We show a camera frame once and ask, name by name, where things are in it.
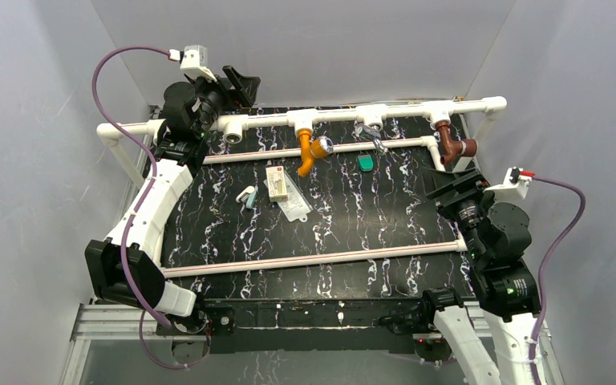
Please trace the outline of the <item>dark red water faucet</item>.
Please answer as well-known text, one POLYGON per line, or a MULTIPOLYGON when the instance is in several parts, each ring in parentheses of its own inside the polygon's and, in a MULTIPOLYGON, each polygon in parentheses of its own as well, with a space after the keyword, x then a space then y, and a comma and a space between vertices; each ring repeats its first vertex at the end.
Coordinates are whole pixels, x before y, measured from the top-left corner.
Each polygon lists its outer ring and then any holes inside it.
POLYGON ((474 139, 453 140, 450 137, 450 122, 441 120, 435 124, 435 130, 440 135, 440 144, 444 154, 440 156, 441 164, 450 164, 457 157, 474 157, 478 144, 474 139))

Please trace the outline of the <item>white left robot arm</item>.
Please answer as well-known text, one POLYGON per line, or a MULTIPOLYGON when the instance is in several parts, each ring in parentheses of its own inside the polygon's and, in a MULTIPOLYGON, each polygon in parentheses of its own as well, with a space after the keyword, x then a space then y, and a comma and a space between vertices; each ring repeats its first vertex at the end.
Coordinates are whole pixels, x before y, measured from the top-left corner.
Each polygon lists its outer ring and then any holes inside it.
POLYGON ((206 327, 208 314, 194 292, 169 282, 158 266, 164 227, 209 153, 213 126, 226 112, 252 107, 261 84, 232 66, 222 70, 222 76, 187 75, 166 88, 156 142, 148 149, 149 174, 139 179, 138 195, 117 225, 84 252, 97 297, 176 318, 189 334, 206 327))

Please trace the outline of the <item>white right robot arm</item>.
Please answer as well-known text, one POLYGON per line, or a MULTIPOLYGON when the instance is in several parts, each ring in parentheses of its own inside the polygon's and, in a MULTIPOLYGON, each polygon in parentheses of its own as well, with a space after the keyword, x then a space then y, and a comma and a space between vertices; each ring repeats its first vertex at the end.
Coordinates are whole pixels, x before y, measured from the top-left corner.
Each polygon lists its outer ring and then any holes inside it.
POLYGON ((440 332, 470 384, 543 384, 537 345, 542 312, 533 274, 523 260, 531 245, 529 216, 513 200, 526 196, 535 174, 514 167, 491 185, 477 170, 430 169, 426 198, 456 224, 467 247, 469 281, 494 343, 489 354, 453 288, 425 290, 416 321, 440 332))

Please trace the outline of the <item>orange water faucet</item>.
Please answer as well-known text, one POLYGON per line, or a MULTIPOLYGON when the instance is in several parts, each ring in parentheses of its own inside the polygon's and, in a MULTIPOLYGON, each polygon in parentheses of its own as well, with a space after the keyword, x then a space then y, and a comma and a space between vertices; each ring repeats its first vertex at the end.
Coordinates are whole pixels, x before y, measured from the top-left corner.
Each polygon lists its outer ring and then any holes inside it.
POLYGON ((310 175, 316 160, 326 158, 334 152, 334 143, 327 136, 314 138, 312 131, 307 128, 297 131, 297 138, 302 159, 302 165, 298 168, 297 173, 300 177, 307 177, 310 175))

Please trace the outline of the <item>chrome water faucet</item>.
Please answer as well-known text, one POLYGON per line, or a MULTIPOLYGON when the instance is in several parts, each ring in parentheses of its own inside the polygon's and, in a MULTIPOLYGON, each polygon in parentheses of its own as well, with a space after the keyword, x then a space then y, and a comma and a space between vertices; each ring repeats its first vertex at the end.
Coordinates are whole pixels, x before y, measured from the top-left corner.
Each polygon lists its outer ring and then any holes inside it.
POLYGON ((355 137, 360 141, 372 142, 374 148, 380 154, 388 152, 388 147, 383 143, 380 124, 357 123, 355 125, 355 137))

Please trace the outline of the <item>green square tape measure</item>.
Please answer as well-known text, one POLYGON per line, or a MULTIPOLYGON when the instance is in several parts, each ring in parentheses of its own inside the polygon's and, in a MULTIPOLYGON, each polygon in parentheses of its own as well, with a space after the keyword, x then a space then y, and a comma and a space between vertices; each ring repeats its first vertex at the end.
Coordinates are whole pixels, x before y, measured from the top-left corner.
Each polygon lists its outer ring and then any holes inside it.
POLYGON ((361 172, 371 172, 375 166, 374 159, 370 155, 359 155, 357 164, 361 172))

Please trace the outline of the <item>cream cardboard box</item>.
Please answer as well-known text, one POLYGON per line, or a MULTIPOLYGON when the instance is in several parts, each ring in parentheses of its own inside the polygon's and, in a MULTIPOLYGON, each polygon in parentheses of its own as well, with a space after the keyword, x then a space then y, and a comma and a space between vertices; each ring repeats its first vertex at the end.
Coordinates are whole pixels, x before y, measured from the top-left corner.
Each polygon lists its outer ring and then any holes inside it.
POLYGON ((270 202, 287 201, 289 197, 286 172, 283 166, 269 166, 265 169, 265 185, 269 193, 270 202))

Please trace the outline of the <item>white blue stapler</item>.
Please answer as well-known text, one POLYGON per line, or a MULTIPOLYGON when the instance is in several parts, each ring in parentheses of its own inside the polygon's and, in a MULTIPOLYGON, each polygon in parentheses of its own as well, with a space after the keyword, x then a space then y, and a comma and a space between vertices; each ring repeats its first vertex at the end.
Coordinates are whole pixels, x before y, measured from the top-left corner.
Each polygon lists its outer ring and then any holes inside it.
POLYGON ((244 188, 237 196, 236 202, 243 204, 246 209, 253 209, 257 197, 257 187, 250 185, 244 188))

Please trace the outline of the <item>white plastic package card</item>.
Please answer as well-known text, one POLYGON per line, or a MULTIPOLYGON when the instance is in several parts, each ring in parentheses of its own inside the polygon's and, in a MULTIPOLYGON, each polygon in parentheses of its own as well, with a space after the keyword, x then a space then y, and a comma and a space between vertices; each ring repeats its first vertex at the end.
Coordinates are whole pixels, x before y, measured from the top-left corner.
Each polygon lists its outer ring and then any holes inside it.
POLYGON ((312 211, 312 207, 307 202, 306 198, 299 191, 297 185, 290 178, 286 172, 286 182, 289 197, 287 201, 272 202, 278 205, 281 211, 284 213, 286 219, 289 222, 299 220, 300 222, 307 222, 307 214, 312 211))

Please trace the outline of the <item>white pipe frame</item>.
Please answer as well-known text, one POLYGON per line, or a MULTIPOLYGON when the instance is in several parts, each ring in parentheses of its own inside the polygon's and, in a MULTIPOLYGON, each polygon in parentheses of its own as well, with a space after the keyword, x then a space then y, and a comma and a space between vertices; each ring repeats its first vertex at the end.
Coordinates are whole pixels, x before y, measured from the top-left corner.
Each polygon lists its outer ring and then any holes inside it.
MULTIPOLYGON (((405 105, 386 105, 383 103, 359 105, 352 109, 317 110, 300 109, 285 113, 271 115, 223 115, 213 126, 214 130, 223 132, 226 136, 241 136, 250 128, 265 128, 287 126, 297 131, 307 128, 312 131, 317 123, 353 121, 365 124, 381 124, 386 118, 422 117, 429 121, 435 130, 435 124, 441 120, 449 120, 454 114, 480 112, 484 114, 483 122, 477 137, 481 138, 488 133, 495 121, 499 119, 507 107, 507 100, 502 96, 486 97, 480 100, 431 100, 422 103, 405 105)), ((112 150, 115 158, 122 164, 127 174, 135 184, 142 186, 141 175, 136 166, 131 164, 125 151, 119 143, 121 137, 133 139, 136 135, 156 136, 156 129, 162 120, 149 120, 145 123, 121 124, 118 127, 110 123, 100 124, 96 132, 108 148, 112 150)), ((353 143, 334 144, 334 153, 373 150, 373 144, 353 143)), ((237 163, 251 160, 272 160, 286 157, 300 157, 299 148, 272 150, 264 152, 245 152, 220 156, 206 156, 203 165, 237 163)), ((162 269, 160 260, 158 266, 166 278, 182 278, 200 275, 225 274, 241 271, 272 270, 298 266, 324 265, 351 261, 364 261, 367 259, 381 259, 393 257, 409 257, 445 252, 465 252, 467 242, 462 234, 454 241, 424 245, 410 245, 383 249, 365 249, 342 253, 327 253, 306 256, 274 258, 268 260, 252 260, 229 262, 223 264, 195 265, 182 268, 162 269)))

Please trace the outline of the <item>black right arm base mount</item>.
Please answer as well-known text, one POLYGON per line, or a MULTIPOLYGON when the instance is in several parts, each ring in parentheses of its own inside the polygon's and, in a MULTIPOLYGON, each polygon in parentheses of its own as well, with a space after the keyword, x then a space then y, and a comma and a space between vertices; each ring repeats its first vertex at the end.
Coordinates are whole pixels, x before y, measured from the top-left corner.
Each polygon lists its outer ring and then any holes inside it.
MULTIPOLYGON (((464 308, 464 300, 454 288, 428 289, 422 293, 416 307, 376 318, 372 325, 385 327, 396 335, 439 333, 434 323, 435 314, 450 306, 464 308)), ((444 337, 412 339, 415 354, 424 364, 442 366, 456 361, 452 356, 452 348, 444 337)))

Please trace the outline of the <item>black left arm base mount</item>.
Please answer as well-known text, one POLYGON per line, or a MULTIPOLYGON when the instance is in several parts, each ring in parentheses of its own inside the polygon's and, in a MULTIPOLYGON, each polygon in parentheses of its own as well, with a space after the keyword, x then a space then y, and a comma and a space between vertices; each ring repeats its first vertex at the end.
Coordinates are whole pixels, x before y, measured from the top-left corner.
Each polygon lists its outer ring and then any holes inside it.
POLYGON ((209 302, 197 297, 183 314, 167 316, 178 334, 200 336, 202 357, 211 353, 214 337, 229 337, 234 333, 235 310, 219 302, 209 302))

